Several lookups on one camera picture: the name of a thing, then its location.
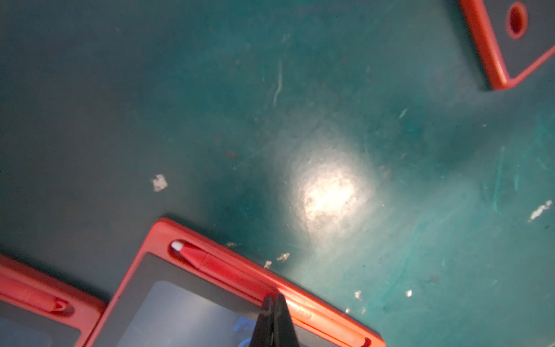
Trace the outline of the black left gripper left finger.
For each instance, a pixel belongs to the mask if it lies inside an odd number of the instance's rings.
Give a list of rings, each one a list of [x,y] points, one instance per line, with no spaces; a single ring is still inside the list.
[[[273,346],[273,297],[264,298],[262,308],[257,318],[250,347]]]

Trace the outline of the red tablet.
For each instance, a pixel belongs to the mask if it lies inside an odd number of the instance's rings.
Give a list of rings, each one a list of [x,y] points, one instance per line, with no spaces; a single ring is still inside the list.
[[[513,88],[554,56],[553,1],[461,1],[486,76]]]
[[[106,303],[1,256],[1,345],[84,346]]]
[[[175,240],[242,257],[175,221],[158,220],[92,332],[89,346],[249,346],[260,305],[221,288],[176,259],[170,249]],[[368,332],[376,346],[384,345],[378,333],[292,284]],[[308,333],[302,333],[301,340],[300,346],[333,346]]]

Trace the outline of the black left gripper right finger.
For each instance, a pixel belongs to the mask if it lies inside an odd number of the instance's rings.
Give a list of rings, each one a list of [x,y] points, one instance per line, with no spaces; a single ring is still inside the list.
[[[282,294],[276,296],[274,303],[273,346],[300,347],[286,298]]]

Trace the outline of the red stylus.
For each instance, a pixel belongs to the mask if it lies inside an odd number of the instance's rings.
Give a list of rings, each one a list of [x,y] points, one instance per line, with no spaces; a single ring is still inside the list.
[[[287,280],[279,279],[269,271],[246,260],[232,256],[227,250],[210,251],[184,240],[172,241],[172,255],[201,276],[232,293],[254,299],[262,308],[264,298],[277,295],[286,298],[297,338],[301,334],[318,337],[333,346],[376,346],[371,335],[336,311],[318,302]]]
[[[1,276],[1,296],[49,314],[72,315],[74,312],[68,301],[7,276]]]

